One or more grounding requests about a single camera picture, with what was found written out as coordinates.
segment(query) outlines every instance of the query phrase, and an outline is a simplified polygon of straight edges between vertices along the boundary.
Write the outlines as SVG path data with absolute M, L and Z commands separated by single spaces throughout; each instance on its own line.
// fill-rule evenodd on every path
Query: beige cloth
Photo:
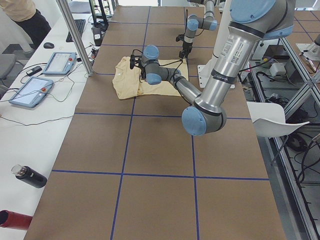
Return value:
M 0 7 L 16 22 L 28 20 L 36 13 L 36 5 L 32 0 L 0 0 Z
M 159 60 L 160 65 L 169 64 L 177 60 Z M 175 69 L 180 62 L 165 66 Z M 188 80 L 188 67 L 186 60 L 178 68 L 182 76 Z M 115 76 L 112 80 L 113 87 L 119 99 L 129 99 L 140 95 L 167 95 L 181 96 L 179 92 L 167 81 L 157 85 L 149 85 L 144 80 L 139 80 L 141 70 L 137 67 L 130 69 L 130 57 L 124 56 L 115 66 Z

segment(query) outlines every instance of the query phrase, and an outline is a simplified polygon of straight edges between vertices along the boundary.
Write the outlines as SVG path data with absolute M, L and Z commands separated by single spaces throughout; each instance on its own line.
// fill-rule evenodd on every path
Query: red cylinder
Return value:
M 28 230 L 32 216 L 13 211 L 0 211 L 0 227 L 9 229 Z

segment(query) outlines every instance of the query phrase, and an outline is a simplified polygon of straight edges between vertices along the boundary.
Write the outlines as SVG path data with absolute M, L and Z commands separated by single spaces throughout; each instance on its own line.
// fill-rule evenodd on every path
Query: black mouse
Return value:
M 44 47 L 45 49 L 53 49 L 53 48 L 55 47 L 55 45 L 54 45 L 53 43 L 51 43 L 51 42 L 45 42 L 45 43 L 43 44 L 43 47 Z

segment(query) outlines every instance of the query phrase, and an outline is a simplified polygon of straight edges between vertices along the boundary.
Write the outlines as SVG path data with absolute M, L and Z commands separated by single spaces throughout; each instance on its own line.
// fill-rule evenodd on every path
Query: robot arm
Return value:
M 215 3 L 213 0 L 188 0 L 188 2 L 203 4 L 205 6 L 204 18 L 197 17 L 194 14 L 190 15 L 187 19 L 185 33 L 179 34 L 176 37 L 176 42 L 183 41 L 183 50 L 179 53 L 179 58 L 181 59 L 187 58 L 191 52 L 197 29 L 213 31 L 218 25 L 218 22 L 215 20 Z
M 200 136 L 223 128 L 227 117 L 221 105 L 238 72 L 257 41 L 286 37 L 292 32 L 295 3 L 295 0 L 233 0 L 229 36 L 202 93 L 175 69 L 160 67 L 155 46 L 145 48 L 140 66 L 145 69 L 147 82 L 169 81 L 192 103 L 182 114 L 183 126 L 189 134 Z

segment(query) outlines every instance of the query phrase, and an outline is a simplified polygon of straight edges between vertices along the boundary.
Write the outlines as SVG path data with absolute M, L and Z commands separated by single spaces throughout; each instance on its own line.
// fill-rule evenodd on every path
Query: keyboard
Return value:
M 82 37 L 82 34 L 84 33 L 85 25 L 86 25 L 86 20 L 85 19 L 75 19 L 75 25 L 78 28 L 80 37 Z M 67 43 L 73 42 L 72 36 L 70 32 L 68 33 L 68 36 L 66 37 L 65 40 Z

